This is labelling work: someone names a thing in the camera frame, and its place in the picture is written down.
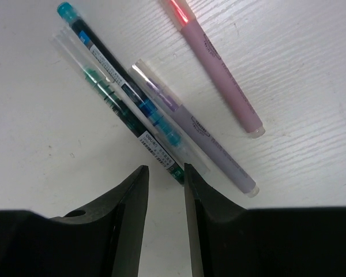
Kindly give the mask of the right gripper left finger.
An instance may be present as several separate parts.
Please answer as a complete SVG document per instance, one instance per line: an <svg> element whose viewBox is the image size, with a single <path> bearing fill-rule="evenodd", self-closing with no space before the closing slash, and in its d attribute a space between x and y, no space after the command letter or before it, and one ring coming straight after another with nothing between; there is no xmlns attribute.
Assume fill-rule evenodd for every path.
<svg viewBox="0 0 346 277"><path fill-rule="evenodd" d="M0 211L0 276L137 276L148 194L140 166L65 216Z"/></svg>

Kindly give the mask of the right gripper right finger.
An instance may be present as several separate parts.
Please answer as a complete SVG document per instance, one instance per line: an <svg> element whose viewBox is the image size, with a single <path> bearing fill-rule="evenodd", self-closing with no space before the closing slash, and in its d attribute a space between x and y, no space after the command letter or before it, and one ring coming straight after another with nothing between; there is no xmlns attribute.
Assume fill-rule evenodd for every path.
<svg viewBox="0 0 346 277"><path fill-rule="evenodd" d="M245 209L185 165L193 276L346 276L346 207Z"/></svg>

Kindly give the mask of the grey purple highlighter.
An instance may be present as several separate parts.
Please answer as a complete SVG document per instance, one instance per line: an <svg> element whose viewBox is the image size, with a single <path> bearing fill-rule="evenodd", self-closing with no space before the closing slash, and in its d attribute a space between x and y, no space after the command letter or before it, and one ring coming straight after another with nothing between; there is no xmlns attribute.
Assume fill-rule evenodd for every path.
<svg viewBox="0 0 346 277"><path fill-rule="evenodd" d="M142 61L134 63L129 73L138 86L163 110L208 156L208 158L248 197L255 197L259 187L176 95Z"/></svg>

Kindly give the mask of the teal blue pen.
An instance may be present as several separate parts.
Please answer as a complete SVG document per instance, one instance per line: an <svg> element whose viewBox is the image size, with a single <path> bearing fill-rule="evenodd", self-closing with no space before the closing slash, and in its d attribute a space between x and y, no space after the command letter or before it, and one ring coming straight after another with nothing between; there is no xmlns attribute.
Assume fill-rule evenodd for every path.
<svg viewBox="0 0 346 277"><path fill-rule="evenodd" d="M147 94L137 85L125 68L112 55L108 48L87 25L77 10L68 2L57 7L59 16L76 34L90 54L128 96L153 127L158 139L166 145L168 150L181 164L192 164L195 169L206 174L209 169L201 155L192 147L192 144L183 136L170 120L148 98Z"/></svg>

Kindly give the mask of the green gel pen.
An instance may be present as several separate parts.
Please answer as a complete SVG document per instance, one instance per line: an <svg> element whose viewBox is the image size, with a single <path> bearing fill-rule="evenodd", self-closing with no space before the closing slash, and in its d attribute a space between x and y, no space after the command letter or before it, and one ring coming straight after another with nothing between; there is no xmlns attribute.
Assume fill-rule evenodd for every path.
<svg viewBox="0 0 346 277"><path fill-rule="evenodd" d="M120 98L117 86L75 41L66 35L64 29L52 36L51 44L69 65L85 80L103 102L138 138L164 169L181 185L185 182L184 169L170 155L167 148L148 129L147 125Z"/></svg>

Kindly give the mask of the pink purple highlighter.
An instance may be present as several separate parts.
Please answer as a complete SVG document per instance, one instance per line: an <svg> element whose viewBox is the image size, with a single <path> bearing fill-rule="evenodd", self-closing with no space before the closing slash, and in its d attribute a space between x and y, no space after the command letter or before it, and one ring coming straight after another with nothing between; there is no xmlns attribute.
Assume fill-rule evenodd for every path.
<svg viewBox="0 0 346 277"><path fill-rule="evenodd" d="M265 134L258 114L234 79L186 1L160 2L177 30L187 41L227 106L252 138Z"/></svg>

